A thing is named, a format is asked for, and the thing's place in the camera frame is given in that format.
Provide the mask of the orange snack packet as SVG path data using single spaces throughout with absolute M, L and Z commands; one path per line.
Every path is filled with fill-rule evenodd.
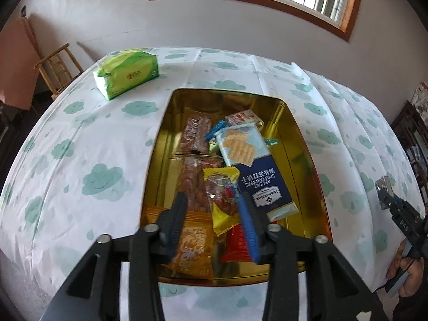
M 162 265 L 160 276 L 170 280 L 213 280 L 214 242 L 211 214 L 187 212 L 175 257 Z

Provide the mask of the red snack packet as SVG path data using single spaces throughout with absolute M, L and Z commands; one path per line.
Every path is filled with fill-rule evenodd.
M 226 244 L 222 255 L 221 263 L 251 262 L 244 232 L 241 225 L 236 225 L 226 233 Z

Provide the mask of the navy blue cracker packet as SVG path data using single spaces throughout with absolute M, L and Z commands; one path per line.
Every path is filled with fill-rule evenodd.
M 239 190 L 247 192 L 271 222 L 299 212 L 255 123 L 223 128 L 215 140 L 226 166 L 239 170 Z

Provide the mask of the yellow candy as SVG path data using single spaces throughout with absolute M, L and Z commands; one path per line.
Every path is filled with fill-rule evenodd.
M 235 186 L 240 173 L 236 167 L 204 169 L 203 173 L 213 230 L 219 237 L 240 222 L 235 199 Z

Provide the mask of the pink snack packet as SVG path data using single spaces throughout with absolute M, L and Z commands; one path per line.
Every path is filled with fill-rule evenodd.
M 254 113 L 251 109 L 247 109 L 245 111 L 236 112 L 225 116 L 225 121 L 228 126 L 234 125 L 242 125 L 247 123 L 254 123 L 258 130 L 261 130 L 264 123 L 259 118 L 256 113 Z

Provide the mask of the clear bag of nuts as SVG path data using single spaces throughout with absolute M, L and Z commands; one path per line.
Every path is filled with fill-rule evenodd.
M 175 192 L 186 194 L 188 211 L 210 212 L 203 170 L 220 167 L 221 163 L 222 159 L 216 156 L 188 154 L 180 158 L 181 171 Z

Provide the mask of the brown peanut snack packet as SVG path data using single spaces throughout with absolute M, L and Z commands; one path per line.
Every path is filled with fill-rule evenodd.
M 198 114 L 188 117 L 186 127 L 181 136 L 179 151 L 206 154 L 208 152 L 208 142 L 205 141 L 205 135 L 210 129 L 211 119 L 209 117 Z

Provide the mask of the grey foil snack packet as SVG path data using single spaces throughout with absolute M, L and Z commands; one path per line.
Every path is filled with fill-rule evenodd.
M 390 182 L 390 178 L 387 175 L 382 176 L 375 182 L 376 192 L 378 190 L 386 190 L 390 195 L 393 196 L 394 192 L 392 189 L 392 184 Z

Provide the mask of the small blue candy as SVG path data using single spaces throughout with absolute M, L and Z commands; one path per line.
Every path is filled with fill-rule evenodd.
M 275 144 L 278 143 L 278 139 L 272 139 L 272 138 L 265 138 L 264 142 L 268 145 L 268 146 L 274 146 Z

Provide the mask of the gold metal tin tray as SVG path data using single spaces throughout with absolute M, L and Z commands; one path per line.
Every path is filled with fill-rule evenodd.
M 304 238 L 331 238 L 321 180 L 281 99 L 238 91 L 177 89 L 155 141 L 142 224 L 182 201 L 184 228 L 161 282 L 205 287 L 268 280 L 268 237 L 247 244 L 239 205 Z

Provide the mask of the dark wooden shelf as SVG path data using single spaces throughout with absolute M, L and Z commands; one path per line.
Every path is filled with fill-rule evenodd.
M 391 128 L 403 147 L 427 207 L 427 126 L 416 108 L 407 101 Z

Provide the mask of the stacked papers on shelf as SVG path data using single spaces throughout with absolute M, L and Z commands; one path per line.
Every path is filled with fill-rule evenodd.
M 411 104 L 420 114 L 425 125 L 428 125 L 428 85 L 421 82 L 411 97 Z

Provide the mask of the cloud pattern tablecloth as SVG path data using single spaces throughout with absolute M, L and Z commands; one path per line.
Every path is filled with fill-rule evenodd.
M 230 259 L 234 197 L 295 235 L 331 237 L 371 291 L 403 240 L 376 184 L 424 214 L 403 147 L 368 99 L 321 75 L 216 49 L 150 49 L 159 75 L 114 99 L 92 65 L 54 100 L 1 192 L 1 251 L 49 297 L 101 235 L 188 198 L 160 268 L 167 320 L 260 320 L 268 265 Z

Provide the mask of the wooden chair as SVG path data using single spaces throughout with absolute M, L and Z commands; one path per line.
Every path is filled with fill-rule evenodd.
M 52 93 L 53 101 L 83 74 L 83 68 L 70 51 L 69 43 L 42 58 L 34 64 L 33 68 L 42 76 L 47 88 Z

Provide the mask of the pink cloth covered furniture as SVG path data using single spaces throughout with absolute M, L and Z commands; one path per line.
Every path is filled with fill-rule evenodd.
M 41 58 L 29 20 L 20 17 L 1 31 L 1 102 L 29 110 L 39 72 L 34 68 Z

